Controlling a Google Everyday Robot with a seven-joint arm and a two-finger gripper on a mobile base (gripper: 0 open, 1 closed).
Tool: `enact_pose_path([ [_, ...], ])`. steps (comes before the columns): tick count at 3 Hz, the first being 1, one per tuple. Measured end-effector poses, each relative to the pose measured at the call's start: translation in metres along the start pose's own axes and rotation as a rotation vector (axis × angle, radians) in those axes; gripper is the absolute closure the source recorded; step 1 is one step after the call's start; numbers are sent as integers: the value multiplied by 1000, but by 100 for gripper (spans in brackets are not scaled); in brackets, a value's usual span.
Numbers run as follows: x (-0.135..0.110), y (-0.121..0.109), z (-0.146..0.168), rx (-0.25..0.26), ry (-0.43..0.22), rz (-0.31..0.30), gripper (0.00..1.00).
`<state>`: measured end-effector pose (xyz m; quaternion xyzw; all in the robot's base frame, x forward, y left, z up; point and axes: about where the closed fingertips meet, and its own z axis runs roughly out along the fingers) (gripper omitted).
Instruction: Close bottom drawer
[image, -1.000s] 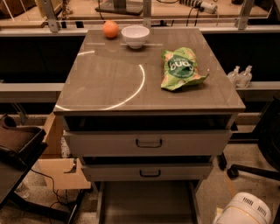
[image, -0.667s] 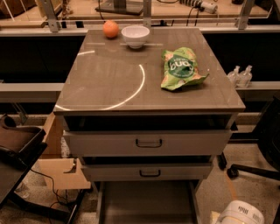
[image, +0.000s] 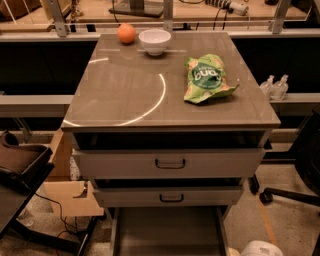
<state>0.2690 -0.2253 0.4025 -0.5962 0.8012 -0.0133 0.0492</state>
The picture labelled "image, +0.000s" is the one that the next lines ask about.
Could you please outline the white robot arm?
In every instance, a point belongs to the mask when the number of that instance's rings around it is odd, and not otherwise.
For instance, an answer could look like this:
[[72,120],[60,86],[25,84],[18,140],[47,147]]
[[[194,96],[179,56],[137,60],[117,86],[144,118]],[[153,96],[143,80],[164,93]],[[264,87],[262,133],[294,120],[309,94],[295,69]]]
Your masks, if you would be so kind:
[[227,252],[229,256],[284,256],[277,246],[260,240],[249,242],[242,252],[234,248],[229,248]]

